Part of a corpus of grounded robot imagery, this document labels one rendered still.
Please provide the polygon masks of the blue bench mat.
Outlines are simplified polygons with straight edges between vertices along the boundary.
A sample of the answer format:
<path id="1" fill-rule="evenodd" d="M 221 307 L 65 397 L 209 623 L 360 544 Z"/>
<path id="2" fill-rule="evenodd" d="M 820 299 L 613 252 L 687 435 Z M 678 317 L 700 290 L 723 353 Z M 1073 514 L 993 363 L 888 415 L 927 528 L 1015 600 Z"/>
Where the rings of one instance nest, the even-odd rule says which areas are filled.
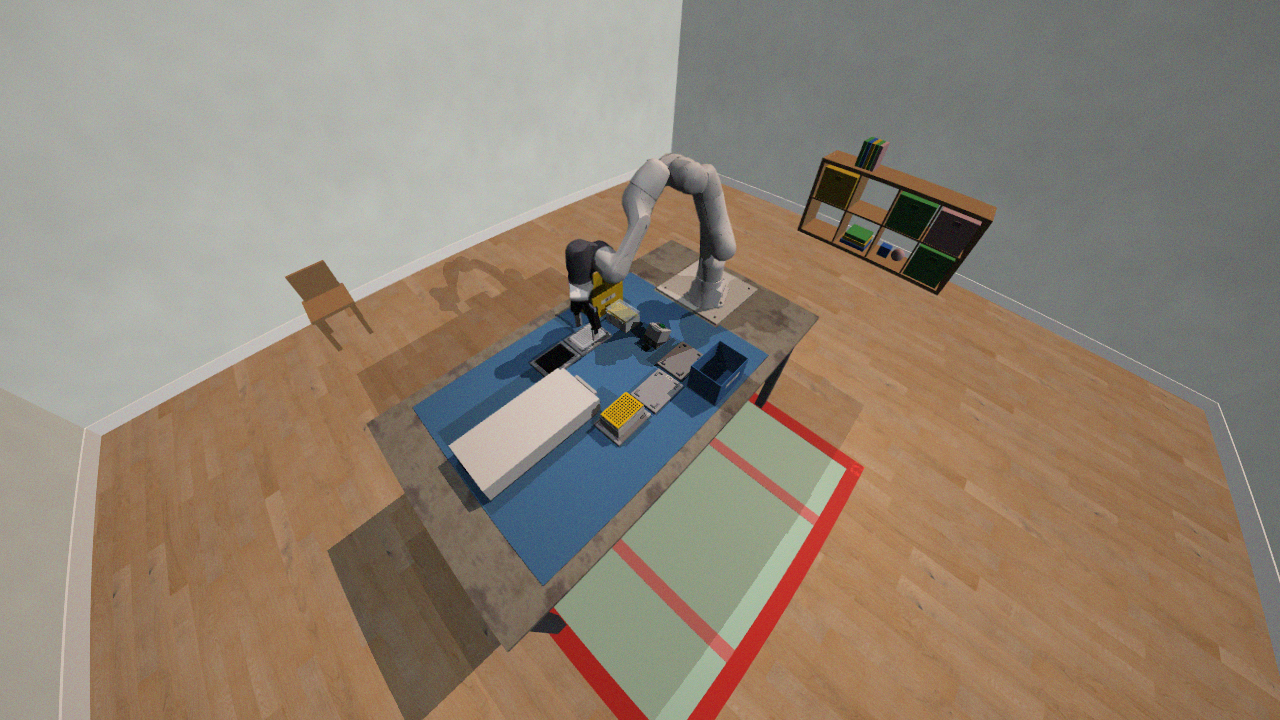
<path id="1" fill-rule="evenodd" d="M 600 316 L 602 327 L 612 337 L 564 369 L 596 389 L 602 409 L 493 500 L 483 493 L 449 445 L 541 380 L 544 375 L 530 363 L 588 325 L 588 315 L 581 313 L 582 325 L 576 328 L 570 307 L 413 406 L 442 452 L 541 585 L 657 475 L 769 356 L 655 288 L 632 272 L 626 275 L 623 301 L 640 311 L 640 323 L 625 333 L 607 322 L 605 315 Z M 654 322 L 671 331 L 671 340 L 659 348 L 648 345 L 652 348 L 644 351 L 646 327 Z M 689 388 L 689 375 L 678 380 L 657 365 L 682 341 L 707 354 L 719 340 L 749 360 L 742 378 L 716 406 Z M 644 406 L 652 416 L 618 447 L 593 424 L 611 404 L 625 392 L 632 393 L 658 368 L 684 388 L 657 414 Z"/>

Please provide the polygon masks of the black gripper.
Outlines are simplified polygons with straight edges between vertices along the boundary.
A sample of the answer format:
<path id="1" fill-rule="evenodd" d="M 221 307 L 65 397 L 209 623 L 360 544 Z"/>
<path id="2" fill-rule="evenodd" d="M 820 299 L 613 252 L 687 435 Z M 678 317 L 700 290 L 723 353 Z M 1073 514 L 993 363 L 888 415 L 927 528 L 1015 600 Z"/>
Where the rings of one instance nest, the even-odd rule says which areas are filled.
<path id="1" fill-rule="evenodd" d="M 590 292 L 588 301 L 573 301 L 573 302 L 571 301 L 571 313 L 573 313 L 573 315 L 575 315 L 575 323 L 576 323 L 576 327 L 579 328 L 580 325 L 582 325 L 582 318 L 581 318 L 581 309 L 582 309 L 582 311 L 588 315 L 588 320 L 590 322 L 590 324 L 593 327 L 591 328 L 591 331 L 593 331 L 593 341 L 595 341 L 595 340 L 599 338 L 599 331 L 598 329 L 602 328 L 602 323 L 600 323 L 600 319 L 599 319 L 599 315 L 598 315 L 598 307 L 593 306 L 591 299 L 593 299 L 593 291 Z M 580 306 L 580 304 L 581 304 L 581 306 Z M 573 311 L 573 309 L 575 309 L 575 311 Z"/>

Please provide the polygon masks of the yellow bin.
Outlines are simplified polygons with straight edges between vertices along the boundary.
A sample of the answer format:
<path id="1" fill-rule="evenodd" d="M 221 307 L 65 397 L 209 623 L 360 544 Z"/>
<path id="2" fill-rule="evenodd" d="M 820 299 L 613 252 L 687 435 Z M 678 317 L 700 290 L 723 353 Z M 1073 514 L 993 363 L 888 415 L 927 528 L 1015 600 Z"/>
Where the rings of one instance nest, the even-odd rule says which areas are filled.
<path id="1" fill-rule="evenodd" d="M 598 273 L 595 273 L 595 274 L 593 274 L 593 283 L 594 283 L 594 287 L 593 287 L 593 299 L 591 299 L 591 302 L 593 302 L 594 307 L 595 306 L 598 307 L 598 315 L 600 318 L 600 316 L 605 315 L 605 307 L 607 306 L 609 306 L 611 304 L 613 304 L 618 299 L 623 300 L 623 281 L 620 282 L 620 283 L 617 283 L 617 284 L 608 284 L 608 283 L 605 283 L 602 279 L 602 275 L 599 275 Z"/>

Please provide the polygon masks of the yellow plate with grid of black holes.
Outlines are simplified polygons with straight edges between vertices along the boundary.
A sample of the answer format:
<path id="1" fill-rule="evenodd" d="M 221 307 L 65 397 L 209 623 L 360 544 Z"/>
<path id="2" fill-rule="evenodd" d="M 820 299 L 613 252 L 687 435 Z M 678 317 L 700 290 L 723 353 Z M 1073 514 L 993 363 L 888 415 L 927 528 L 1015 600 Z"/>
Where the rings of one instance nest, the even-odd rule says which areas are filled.
<path id="1" fill-rule="evenodd" d="M 644 405 L 625 392 L 600 414 L 600 423 L 616 437 L 621 437 L 644 415 Z"/>

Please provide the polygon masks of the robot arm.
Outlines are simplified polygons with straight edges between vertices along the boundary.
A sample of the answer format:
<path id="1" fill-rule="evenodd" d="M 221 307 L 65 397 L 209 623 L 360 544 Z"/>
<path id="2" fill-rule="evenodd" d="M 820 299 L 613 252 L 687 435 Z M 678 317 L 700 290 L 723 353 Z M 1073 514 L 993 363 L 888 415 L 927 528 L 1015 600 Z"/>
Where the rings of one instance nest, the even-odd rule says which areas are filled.
<path id="1" fill-rule="evenodd" d="M 652 210 L 666 186 L 692 195 L 700 222 L 700 258 L 696 279 L 687 291 L 689 299 L 701 309 L 723 307 L 730 291 L 726 281 L 722 281 L 723 266 L 726 260 L 733 258 L 736 243 L 721 178 L 710 164 L 699 164 L 673 152 L 666 152 L 659 160 L 648 159 L 626 187 L 622 206 L 628 231 L 617 252 L 600 240 L 573 240 L 567 245 L 564 254 L 570 301 L 589 300 L 595 270 L 609 284 L 625 281 L 650 225 Z"/>

